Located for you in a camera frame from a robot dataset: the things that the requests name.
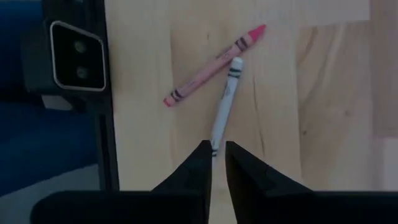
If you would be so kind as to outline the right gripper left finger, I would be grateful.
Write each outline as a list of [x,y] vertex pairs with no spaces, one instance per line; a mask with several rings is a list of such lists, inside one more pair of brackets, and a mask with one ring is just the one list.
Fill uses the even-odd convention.
[[208,223],[212,148],[196,149],[149,191],[69,190],[37,202],[31,223]]

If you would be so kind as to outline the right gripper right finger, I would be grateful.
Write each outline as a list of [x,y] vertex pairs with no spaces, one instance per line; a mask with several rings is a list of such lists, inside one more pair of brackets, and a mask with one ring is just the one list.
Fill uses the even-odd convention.
[[315,191],[233,141],[226,176],[238,223],[397,223],[397,192]]

